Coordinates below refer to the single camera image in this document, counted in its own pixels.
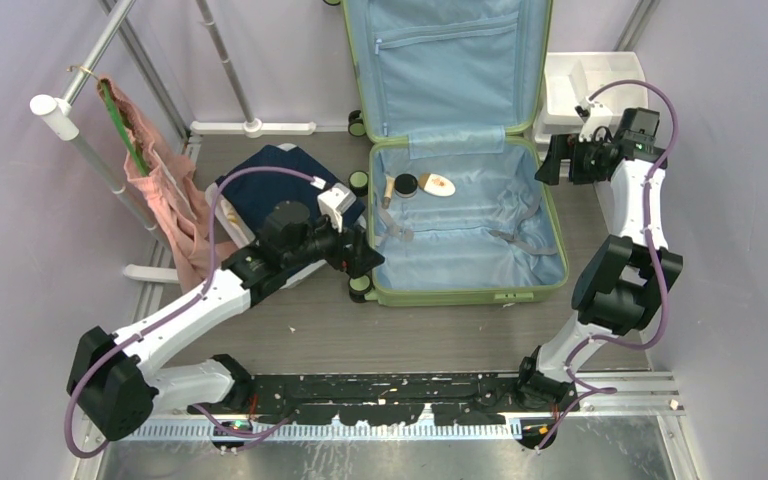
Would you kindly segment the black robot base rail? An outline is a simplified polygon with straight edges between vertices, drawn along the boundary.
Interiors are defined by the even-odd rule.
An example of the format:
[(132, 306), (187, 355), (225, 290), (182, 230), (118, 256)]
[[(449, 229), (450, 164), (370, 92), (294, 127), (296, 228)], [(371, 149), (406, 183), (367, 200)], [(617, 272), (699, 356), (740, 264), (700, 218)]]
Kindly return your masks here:
[(510, 414), (535, 413), (537, 425), (518, 422), (513, 436), (527, 448), (553, 442), (549, 430), (573, 405), (576, 388), (539, 373), (416, 373), (248, 375), (217, 402), (199, 402), (191, 413), (244, 414), (255, 421), (297, 426), (496, 427)]

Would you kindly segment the white perforated plastic basket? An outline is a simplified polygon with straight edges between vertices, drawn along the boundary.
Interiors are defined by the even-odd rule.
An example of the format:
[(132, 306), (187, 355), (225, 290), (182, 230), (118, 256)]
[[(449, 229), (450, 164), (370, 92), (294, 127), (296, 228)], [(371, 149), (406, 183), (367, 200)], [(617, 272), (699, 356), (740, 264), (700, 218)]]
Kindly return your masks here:
[[(312, 181), (312, 177), (278, 167), (246, 168), (220, 176), (209, 189), (210, 201), (217, 208), (222, 227), (237, 246), (223, 261), (212, 262), (212, 271), (200, 286), (200, 294), (218, 285), (222, 274), (229, 274), (237, 285), (254, 298), (264, 298), (279, 289), (291, 288), (318, 268), (329, 265), (334, 270), (338, 232), (321, 215), (316, 224), (307, 223), (308, 210), (297, 202), (278, 204), (259, 232), (250, 230), (233, 206), (222, 196), (223, 189), (234, 179), (260, 172), (276, 172)], [(356, 199), (344, 214), (344, 229), (360, 225), (362, 208)]]

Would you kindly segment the green ribbed hard-shell suitcase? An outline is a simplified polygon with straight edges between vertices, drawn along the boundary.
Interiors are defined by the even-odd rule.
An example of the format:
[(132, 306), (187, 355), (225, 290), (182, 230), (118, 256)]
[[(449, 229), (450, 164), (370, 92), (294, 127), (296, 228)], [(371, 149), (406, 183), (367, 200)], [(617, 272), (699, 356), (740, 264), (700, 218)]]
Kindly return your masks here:
[[(415, 307), (531, 303), (568, 280), (557, 210), (526, 136), (543, 87), (549, 1), (345, 1), (360, 106), (349, 131), (371, 141), (363, 186), (383, 265), (349, 284), (357, 302)], [(386, 177), (449, 179), (381, 208)]]

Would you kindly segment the navy blue garment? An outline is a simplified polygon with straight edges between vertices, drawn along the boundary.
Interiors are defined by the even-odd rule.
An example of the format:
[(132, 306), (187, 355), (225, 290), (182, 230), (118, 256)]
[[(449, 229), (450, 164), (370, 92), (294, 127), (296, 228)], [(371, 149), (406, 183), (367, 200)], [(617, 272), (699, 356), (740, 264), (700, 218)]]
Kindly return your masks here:
[[(230, 170), (231, 173), (254, 167), (291, 169), (334, 185), (340, 179), (300, 147), (289, 150), (267, 145)], [(317, 196), (321, 191), (308, 180), (276, 172), (250, 173), (231, 181), (222, 191), (246, 226), (257, 233), (269, 214), (284, 202), (297, 202), (308, 210), (307, 223), (315, 225), (321, 212)]]

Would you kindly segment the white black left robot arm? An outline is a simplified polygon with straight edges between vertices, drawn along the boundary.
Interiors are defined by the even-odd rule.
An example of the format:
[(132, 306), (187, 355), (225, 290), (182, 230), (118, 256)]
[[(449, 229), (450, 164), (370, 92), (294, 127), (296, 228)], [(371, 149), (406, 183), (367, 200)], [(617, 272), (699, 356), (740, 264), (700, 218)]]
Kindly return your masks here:
[(385, 258), (370, 245), (362, 226), (343, 225), (337, 213), (311, 220), (305, 205), (283, 202), (266, 217), (252, 244), (177, 301), (113, 333), (100, 327), (85, 332), (67, 382), (64, 431), (71, 431), (77, 409), (110, 441), (134, 433), (155, 413), (242, 411), (251, 403), (253, 377), (230, 355), (184, 367), (170, 368), (168, 361), (320, 261), (356, 279)]

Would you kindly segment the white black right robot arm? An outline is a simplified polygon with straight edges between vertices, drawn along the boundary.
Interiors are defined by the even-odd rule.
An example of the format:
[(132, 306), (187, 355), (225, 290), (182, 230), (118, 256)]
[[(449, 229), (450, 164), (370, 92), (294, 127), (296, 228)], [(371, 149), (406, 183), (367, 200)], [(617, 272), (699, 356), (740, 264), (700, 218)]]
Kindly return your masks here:
[(610, 187), (613, 220), (575, 284), (572, 316), (521, 363), (515, 396), (527, 410), (571, 399), (580, 367), (603, 345), (645, 329), (683, 269), (683, 258), (670, 252), (660, 220), (666, 160), (655, 144), (659, 123), (656, 111), (628, 108), (617, 129), (606, 130), (601, 138), (558, 134), (550, 141), (536, 180), (558, 184), (561, 163), (569, 161), (571, 183)]

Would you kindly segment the white plastic drawer organizer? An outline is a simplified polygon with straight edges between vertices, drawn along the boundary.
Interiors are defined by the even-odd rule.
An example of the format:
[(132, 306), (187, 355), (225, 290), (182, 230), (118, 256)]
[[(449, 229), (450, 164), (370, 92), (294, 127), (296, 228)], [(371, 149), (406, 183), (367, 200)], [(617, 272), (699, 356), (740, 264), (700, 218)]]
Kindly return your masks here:
[(538, 148), (546, 151), (554, 134), (579, 132), (583, 121), (576, 107), (599, 88), (628, 79), (645, 79), (633, 52), (548, 53), (540, 110), (532, 128)]

